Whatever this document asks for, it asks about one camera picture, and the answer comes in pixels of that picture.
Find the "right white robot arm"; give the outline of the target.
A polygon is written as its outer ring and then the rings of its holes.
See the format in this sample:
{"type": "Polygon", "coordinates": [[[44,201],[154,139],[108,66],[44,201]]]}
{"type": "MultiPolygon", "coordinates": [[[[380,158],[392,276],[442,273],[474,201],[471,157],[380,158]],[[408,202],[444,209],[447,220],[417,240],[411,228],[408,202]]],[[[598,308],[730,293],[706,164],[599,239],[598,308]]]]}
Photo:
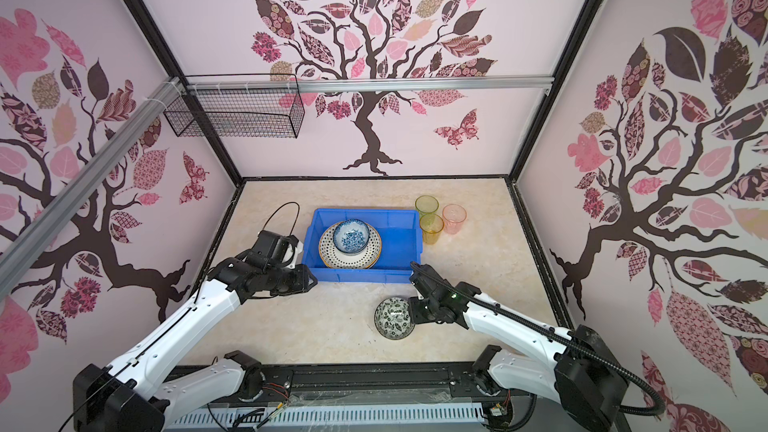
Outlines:
{"type": "Polygon", "coordinates": [[[589,431],[609,431],[629,381],[603,364],[618,360],[592,329],[551,327],[505,307],[470,284],[413,280],[415,324],[457,324],[504,344],[481,355],[479,375],[492,388],[516,389],[560,404],[589,431]]]}

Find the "green black patterned bowl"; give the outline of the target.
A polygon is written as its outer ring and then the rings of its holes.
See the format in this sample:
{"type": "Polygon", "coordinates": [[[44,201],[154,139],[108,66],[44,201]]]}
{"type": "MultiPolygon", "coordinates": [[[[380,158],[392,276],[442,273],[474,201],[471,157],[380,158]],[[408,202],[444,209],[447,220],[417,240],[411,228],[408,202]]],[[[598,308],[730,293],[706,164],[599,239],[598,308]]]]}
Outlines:
{"type": "Polygon", "coordinates": [[[374,326],[378,333],[389,340],[402,340],[414,330],[409,302],[402,297],[384,299],[374,311],[374,326]]]}

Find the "dotted plate yellow rim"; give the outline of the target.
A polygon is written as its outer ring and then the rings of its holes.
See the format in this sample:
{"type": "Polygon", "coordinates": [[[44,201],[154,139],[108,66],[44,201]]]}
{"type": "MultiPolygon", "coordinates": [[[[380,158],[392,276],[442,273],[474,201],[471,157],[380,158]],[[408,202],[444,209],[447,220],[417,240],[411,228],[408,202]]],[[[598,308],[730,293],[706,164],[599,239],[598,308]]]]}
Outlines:
{"type": "Polygon", "coordinates": [[[370,241],[367,247],[358,254],[347,255],[339,252],[333,245],[333,231],[339,223],[341,222],[329,227],[319,239],[317,248],[323,264],[331,269],[372,268],[378,262],[383,250],[383,241],[379,232],[366,223],[370,229],[370,241]]]}

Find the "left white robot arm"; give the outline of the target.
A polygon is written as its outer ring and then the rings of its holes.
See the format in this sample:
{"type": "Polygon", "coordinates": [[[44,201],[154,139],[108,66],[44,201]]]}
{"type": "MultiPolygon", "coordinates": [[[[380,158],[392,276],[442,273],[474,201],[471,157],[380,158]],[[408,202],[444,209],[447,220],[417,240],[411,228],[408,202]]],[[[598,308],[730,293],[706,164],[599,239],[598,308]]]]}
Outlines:
{"type": "Polygon", "coordinates": [[[177,379],[169,375],[219,322],[259,292],[269,297],[309,292],[318,283],[304,264],[254,267],[232,257],[220,262],[166,322],[107,366],[90,364],[73,381],[77,431],[162,431],[215,400],[251,402],[262,394],[261,363],[233,351],[177,379]]]}

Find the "blue floral ceramic bowl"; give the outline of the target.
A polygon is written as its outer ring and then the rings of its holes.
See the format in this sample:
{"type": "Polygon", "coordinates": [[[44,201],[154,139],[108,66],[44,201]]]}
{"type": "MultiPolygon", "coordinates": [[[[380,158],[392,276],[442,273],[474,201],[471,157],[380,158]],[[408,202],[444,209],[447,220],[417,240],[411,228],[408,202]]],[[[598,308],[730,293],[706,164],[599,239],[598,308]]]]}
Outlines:
{"type": "Polygon", "coordinates": [[[370,241],[369,226],[359,219],[343,221],[334,229],[332,241],[339,252],[347,255],[358,254],[370,241]]]}

